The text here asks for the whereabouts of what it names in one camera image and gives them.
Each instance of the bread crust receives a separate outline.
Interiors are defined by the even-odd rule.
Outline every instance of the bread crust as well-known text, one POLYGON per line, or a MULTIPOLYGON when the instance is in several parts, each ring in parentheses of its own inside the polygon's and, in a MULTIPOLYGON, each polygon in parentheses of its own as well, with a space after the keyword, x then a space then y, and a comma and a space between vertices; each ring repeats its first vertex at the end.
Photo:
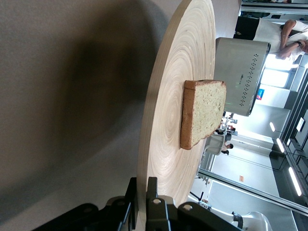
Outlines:
MULTIPOLYGON (((221 111, 220 119, 216 119, 219 121, 216 125, 213 126, 213 129, 208 131, 201 139, 192 142, 192 128, 194 122, 194 111, 195 101, 196 101, 196 88, 201 85, 215 85, 215 88, 223 88, 226 92, 226 84, 222 81, 217 80, 201 80, 201 81, 193 81, 186 80, 184 83, 184 93, 183 93, 183 104, 182 104, 182 120, 181 120, 181 130, 180 130, 180 147, 186 150, 192 149, 201 139, 207 138, 211 136, 214 131, 220 126, 220 120, 222 117, 223 109, 221 111)), ((226 94, 221 96, 223 99, 223 106, 225 103, 226 94)))

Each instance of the chair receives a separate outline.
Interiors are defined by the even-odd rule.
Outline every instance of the chair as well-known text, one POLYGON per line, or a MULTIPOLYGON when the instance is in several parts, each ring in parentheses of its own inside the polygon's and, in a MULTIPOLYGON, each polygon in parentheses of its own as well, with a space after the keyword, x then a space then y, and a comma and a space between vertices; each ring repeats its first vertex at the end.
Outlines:
POLYGON ((211 153, 214 155, 219 155, 221 153, 221 149, 225 142, 225 135, 213 134, 206 139, 206 144, 203 150, 203 155, 207 153, 211 153))

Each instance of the bolt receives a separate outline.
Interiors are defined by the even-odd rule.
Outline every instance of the bolt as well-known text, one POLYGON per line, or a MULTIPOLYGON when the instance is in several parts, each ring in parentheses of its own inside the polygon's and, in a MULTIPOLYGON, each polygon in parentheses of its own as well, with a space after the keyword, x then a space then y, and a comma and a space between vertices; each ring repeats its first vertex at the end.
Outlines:
POLYGON ((153 200, 153 203, 156 204, 156 205, 158 205, 158 204, 161 203, 161 202, 162 202, 162 201, 159 200, 159 199, 157 199, 157 198, 153 200))
POLYGON ((183 208, 187 211, 191 211, 193 207, 191 205, 184 205, 183 208))

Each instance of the wristwatch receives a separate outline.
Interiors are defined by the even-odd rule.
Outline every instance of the wristwatch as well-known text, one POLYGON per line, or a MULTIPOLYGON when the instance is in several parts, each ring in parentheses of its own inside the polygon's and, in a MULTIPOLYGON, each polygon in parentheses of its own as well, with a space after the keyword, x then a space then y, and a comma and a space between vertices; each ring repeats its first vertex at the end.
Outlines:
POLYGON ((296 43, 298 44, 299 47, 302 45, 300 41, 296 41, 296 43))

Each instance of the slice of bread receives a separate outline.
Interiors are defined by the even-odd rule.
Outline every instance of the slice of bread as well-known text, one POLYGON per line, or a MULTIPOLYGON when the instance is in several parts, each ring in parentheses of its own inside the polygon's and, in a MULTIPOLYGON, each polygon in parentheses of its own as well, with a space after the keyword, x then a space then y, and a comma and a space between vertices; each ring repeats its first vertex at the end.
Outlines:
POLYGON ((192 149, 220 126, 226 101, 226 84, 216 80, 185 81, 180 147, 192 149))

